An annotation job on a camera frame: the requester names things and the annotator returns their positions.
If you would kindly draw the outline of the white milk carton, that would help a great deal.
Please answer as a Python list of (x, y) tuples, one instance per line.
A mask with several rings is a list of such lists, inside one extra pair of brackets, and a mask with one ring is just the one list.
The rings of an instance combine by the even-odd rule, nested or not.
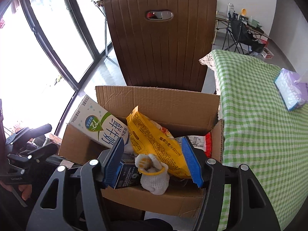
[(88, 95), (78, 105), (69, 124), (106, 148), (112, 148), (118, 138), (122, 138), (125, 145), (129, 143), (126, 124)]

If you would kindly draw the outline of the yellow snack bag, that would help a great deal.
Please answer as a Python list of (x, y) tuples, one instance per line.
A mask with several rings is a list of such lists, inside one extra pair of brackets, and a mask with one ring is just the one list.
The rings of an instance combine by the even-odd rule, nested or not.
[(154, 154), (168, 165), (169, 174), (181, 179), (191, 178), (181, 147), (167, 128), (142, 114), (137, 106), (126, 120), (135, 153)]

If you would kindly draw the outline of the brown wooden chair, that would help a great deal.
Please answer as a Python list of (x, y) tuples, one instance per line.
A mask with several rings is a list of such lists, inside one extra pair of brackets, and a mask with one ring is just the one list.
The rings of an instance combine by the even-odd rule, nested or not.
[(120, 66), (127, 85), (201, 91), (207, 68), (200, 59), (212, 49), (217, 0), (138, 0), (141, 10), (167, 8), (167, 23), (142, 23), (135, 36), (138, 62)]

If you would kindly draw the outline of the dark blue box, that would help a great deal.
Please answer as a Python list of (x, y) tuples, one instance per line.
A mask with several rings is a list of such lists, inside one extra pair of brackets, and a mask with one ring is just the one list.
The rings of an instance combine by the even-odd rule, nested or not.
[(139, 185), (140, 180), (141, 173), (135, 165), (135, 157), (132, 154), (124, 153), (110, 187), (113, 189), (133, 187)]

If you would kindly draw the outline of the purple tissue box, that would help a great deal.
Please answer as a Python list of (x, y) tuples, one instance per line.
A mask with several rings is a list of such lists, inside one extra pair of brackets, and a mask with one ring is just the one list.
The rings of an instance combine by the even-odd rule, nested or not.
[(300, 75), (282, 68), (274, 84), (288, 111), (301, 108), (307, 103), (307, 70)]

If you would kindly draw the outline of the folding side table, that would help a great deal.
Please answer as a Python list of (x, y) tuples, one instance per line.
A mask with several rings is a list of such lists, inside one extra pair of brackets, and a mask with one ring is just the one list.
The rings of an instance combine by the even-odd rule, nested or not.
[(225, 13), (216, 12), (215, 34), (220, 30), (225, 32), (222, 49), (245, 55), (262, 53), (269, 39), (258, 21), (248, 18), (245, 9), (236, 13), (232, 3)]

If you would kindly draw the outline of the black folding chair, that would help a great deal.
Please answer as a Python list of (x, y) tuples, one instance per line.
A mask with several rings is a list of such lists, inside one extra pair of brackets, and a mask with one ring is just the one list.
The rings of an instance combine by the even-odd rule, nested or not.
[(238, 19), (235, 13), (228, 13), (228, 24), (222, 49), (230, 51), (233, 47), (234, 52), (250, 55), (262, 53), (266, 44), (261, 43), (255, 38), (253, 33), (248, 30), (246, 24), (241, 19)]

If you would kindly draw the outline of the brown cardboard box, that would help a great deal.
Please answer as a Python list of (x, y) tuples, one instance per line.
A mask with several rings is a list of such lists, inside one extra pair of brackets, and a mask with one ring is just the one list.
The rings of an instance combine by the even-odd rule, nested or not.
[[(223, 151), (223, 121), (218, 119), (218, 95), (164, 88), (104, 85), (96, 87), (97, 102), (122, 122), (138, 111), (162, 133), (173, 137), (201, 136), (203, 151), (220, 161)], [(191, 180), (170, 179), (168, 189), (156, 196), (142, 186), (107, 188), (102, 196), (128, 210), (194, 218), (204, 192)]]

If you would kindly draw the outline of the red white snack bag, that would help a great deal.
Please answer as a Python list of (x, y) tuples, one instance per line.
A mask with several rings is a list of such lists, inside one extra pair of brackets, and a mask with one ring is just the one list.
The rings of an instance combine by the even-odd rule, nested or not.
[(205, 136), (182, 136), (176, 137), (175, 140), (180, 145), (182, 153), (186, 160), (188, 160), (193, 155), (193, 148), (202, 150), (206, 157), (211, 158), (212, 155), (212, 139), (211, 133)]

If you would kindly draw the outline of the white work glove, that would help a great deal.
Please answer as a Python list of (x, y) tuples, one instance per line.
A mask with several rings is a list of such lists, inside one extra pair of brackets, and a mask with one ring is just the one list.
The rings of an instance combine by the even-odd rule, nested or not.
[(154, 154), (139, 154), (135, 158), (135, 166), (141, 173), (141, 186), (145, 190), (157, 196), (166, 192), (170, 179), (167, 164), (161, 162)]

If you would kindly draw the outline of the green checkered tablecloth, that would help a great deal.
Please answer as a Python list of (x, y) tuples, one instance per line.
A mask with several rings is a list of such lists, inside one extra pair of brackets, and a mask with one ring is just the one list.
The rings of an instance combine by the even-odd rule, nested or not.
[(274, 83), (279, 66), (222, 49), (200, 63), (215, 73), (222, 164), (251, 168), (286, 230), (307, 198), (307, 107), (286, 109)]

